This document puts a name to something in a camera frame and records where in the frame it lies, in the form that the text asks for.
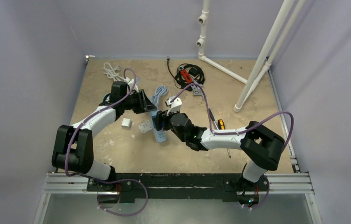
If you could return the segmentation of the white grey adapter block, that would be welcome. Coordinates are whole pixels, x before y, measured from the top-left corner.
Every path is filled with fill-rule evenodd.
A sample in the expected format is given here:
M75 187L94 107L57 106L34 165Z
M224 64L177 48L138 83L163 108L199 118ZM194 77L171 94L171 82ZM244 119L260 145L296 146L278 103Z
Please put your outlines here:
M141 133L146 133L153 129L152 122L150 120L144 121L138 125L138 128Z

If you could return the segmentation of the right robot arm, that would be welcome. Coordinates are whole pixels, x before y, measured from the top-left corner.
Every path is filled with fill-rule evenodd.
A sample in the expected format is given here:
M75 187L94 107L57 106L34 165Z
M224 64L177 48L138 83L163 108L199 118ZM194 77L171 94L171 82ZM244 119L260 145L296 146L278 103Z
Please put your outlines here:
M238 129L212 131L194 125L185 113L159 111L153 122L157 130L172 131L194 151L219 148L243 151L250 158L239 178L240 186L246 190L256 186L266 171L278 169L286 144L283 137L257 121Z

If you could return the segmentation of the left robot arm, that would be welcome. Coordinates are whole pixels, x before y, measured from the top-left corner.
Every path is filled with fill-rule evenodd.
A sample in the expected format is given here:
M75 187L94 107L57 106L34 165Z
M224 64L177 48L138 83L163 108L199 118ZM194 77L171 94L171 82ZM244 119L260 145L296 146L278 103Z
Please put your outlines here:
M104 190L113 190L117 184L115 168L94 159L93 139L127 110L141 114L156 109L144 90L132 90L126 82L114 82L107 99L92 114L78 123L57 129L52 166L98 179Z

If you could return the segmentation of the blue power strip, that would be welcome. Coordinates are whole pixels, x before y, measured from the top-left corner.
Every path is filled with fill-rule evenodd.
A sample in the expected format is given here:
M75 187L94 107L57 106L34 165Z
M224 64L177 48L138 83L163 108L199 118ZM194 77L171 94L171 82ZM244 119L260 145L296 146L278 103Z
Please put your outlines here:
M158 131L156 129L156 125L155 125L154 119L156 118L157 112L158 112L158 110L150 111L149 115L150 115L150 118L151 118L151 123L153 125L152 130L153 130L153 133L154 133L155 141L158 142L158 143L161 143L161 142L165 142L166 141L166 135L165 135L164 130Z

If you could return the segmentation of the white charger plug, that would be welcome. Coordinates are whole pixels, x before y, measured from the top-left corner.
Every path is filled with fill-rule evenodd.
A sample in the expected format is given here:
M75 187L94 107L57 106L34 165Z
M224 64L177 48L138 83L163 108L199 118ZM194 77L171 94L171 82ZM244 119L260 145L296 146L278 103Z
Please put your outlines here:
M129 118L123 118L123 119L122 119L122 122L121 122L121 127L122 127L123 129L130 130L131 127L132 127L132 120L129 119Z

